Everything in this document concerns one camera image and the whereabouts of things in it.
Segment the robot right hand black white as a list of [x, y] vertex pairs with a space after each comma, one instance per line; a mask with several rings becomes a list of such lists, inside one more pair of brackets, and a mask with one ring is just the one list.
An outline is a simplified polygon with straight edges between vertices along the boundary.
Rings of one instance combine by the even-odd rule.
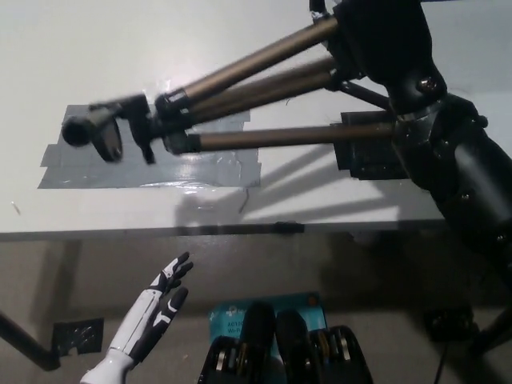
[[360, 71], [386, 88], [396, 114], [423, 110], [445, 97], [420, 1], [342, 1], [334, 16]]

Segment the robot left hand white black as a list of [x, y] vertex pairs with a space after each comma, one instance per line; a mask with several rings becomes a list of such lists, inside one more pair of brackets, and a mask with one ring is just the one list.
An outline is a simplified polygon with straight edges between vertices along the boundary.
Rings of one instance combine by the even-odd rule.
[[135, 365], [157, 345], [186, 300], [189, 291], [182, 279], [194, 266], [189, 256], [185, 252], [173, 259], [140, 293], [110, 344]]

